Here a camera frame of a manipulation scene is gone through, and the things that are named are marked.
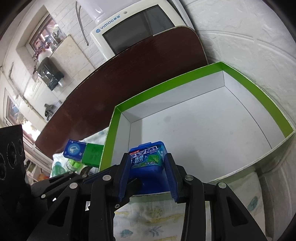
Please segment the small green carton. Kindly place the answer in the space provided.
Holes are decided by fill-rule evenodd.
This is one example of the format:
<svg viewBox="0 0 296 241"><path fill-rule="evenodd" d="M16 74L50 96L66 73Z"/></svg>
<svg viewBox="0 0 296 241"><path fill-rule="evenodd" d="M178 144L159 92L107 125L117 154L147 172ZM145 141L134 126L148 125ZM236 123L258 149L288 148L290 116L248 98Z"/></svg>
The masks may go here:
<svg viewBox="0 0 296 241"><path fill-rule="evenodd" d="M104 145L87 143L83 153L82 163L86 166L99 168Z"/></svg>

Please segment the green mosquito liquid bottle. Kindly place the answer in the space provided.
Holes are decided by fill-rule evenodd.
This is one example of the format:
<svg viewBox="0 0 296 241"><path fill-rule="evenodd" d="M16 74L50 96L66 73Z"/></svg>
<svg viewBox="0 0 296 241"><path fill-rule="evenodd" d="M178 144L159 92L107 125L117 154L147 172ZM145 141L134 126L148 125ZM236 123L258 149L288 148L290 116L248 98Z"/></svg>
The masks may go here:
<svg viewBox="0 0 296 241"><path fill-rule="evenodd" d="M80 161L75 161L73 159L68 159L66 163L68 170L73 172L78 172L83 168L83 164Z"/></svg>

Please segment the black wall dispenser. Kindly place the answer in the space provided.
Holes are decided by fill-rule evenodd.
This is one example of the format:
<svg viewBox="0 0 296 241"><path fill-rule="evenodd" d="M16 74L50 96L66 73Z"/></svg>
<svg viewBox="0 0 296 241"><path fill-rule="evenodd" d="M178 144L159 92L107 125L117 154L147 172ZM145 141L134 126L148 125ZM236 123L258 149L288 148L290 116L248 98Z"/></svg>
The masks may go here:
<svg viewBox="0 0 296 241"><path fill-rule="evenodd" d="M60 80L64 78L64 74L56 67L49 57L44 58L40 63L37 68L37 74L51 91L54 90Z"/></svg>

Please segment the window with frame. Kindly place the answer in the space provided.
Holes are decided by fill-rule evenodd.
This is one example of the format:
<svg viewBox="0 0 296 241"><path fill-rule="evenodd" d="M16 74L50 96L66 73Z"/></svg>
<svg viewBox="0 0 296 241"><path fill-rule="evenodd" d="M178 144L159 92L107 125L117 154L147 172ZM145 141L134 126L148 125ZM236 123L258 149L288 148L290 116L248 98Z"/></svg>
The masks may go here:
<svg viewBox="0 0 296 241"><path fill-rule="evenodd" d="M37 28L29 44L34 51L37 51L40 47L49 47L53 51L62 41L61 35L59 25L55 22L53 17L48 14Z"/></svg>

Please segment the dark brown wooden board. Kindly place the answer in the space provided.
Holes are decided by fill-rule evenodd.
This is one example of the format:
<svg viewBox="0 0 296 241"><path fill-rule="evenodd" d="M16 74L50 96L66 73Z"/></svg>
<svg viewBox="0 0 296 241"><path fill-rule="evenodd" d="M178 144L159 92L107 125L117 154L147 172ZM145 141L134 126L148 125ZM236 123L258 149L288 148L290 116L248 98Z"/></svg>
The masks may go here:
<svg viewBox="0 0 296 241"><path fill-rule="evenodd" d="M199 36L189 27L150 36L87 76L43 128L36 147L51 158L68 140L79 141L108 127L118 104L207 63Z"/></svg>

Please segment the metal faucet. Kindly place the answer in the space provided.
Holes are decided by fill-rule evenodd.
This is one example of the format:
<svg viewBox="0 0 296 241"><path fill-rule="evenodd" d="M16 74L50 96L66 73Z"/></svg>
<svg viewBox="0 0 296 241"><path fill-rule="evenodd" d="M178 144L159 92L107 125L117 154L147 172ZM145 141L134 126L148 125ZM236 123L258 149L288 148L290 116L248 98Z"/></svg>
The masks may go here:
<svg viewBox="0 0 296 241"><path fill-rule="evenodd" d="M45 107L45 117L46 117L46 120L48 121L54 114L56 110L56 106L53 104L44 104L44 107Z"/></svg>

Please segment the clear water bottle green label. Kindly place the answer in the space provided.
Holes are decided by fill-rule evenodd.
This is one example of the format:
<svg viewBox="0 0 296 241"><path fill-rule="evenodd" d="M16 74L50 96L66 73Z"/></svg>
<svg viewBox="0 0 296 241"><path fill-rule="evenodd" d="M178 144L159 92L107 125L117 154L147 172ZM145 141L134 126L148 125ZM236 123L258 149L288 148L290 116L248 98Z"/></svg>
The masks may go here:
<svg viewBox="0 0 296 241"><path fill-rule="evenodd" d="M53 163L51 170L51 177L59 176L69 172L70 170L66 166L66 162L56 161Z"/></svg>

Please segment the white Yimao water purifier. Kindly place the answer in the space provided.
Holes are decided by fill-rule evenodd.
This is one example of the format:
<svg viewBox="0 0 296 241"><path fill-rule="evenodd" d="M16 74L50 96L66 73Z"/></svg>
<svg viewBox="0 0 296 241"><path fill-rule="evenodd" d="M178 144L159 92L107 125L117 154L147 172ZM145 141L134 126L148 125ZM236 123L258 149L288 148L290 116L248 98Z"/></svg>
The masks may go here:
<svg viewBox="0 0 296 241"><path fill-rule="evenodd" d="M180 1L136 1L102 21L90 37L109 60L148 37L182 26L194 28Z"/></svg>

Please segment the white potted plant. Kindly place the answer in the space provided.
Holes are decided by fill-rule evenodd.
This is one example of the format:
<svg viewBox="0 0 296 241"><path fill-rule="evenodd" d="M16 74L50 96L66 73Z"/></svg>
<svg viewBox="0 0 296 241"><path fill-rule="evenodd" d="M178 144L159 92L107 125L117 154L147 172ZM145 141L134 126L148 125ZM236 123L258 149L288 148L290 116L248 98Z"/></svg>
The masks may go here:
<svg viewBox="0 0 296 241"><path fill-rule="evenodd" d="M48 46L38 47L32 56L34 64L37 65L37 63L41 63L43 59L51 56L52 53L52 50Z"/></svg>

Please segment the blue gum container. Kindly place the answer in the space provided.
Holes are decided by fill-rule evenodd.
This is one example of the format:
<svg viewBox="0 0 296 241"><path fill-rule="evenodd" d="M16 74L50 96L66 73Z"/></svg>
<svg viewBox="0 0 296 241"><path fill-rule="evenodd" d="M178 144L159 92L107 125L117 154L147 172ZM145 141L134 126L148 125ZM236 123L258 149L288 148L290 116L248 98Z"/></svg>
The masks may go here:
<svg viewBox="0 0 296 241"><path fill-rule="evenodd" d="M164 162L166 153L165 145L161 141L141 144L130 149L129 178L137 178L142 182L138 195L169 191Z"/></svg>

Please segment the blue medicine box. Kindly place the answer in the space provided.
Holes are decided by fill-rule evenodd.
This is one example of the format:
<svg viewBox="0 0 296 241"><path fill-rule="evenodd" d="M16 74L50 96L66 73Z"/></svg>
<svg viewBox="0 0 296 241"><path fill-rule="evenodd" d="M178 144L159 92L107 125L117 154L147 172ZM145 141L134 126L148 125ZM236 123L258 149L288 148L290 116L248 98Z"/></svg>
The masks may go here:
<svg viewBox="0 0 296 241"><path fill-rule="evenodd" d="M81 162L87 144L84 142L69 140L64 149L63 156L74 161Z"/></svg>

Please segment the green cardboard box tray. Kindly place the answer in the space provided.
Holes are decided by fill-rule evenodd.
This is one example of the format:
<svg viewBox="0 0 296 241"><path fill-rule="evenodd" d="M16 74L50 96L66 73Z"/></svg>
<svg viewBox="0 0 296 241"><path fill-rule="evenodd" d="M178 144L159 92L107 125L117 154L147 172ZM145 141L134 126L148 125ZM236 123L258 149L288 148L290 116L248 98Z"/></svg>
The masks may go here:
<svg viewBox="0 0 296 241"><path fill-rule="evenodd" d="M264 164L295 133L275 102L236 69L217 62L182 74L113 111L100 169L161 141L175 162L203 182Z"/></svg>

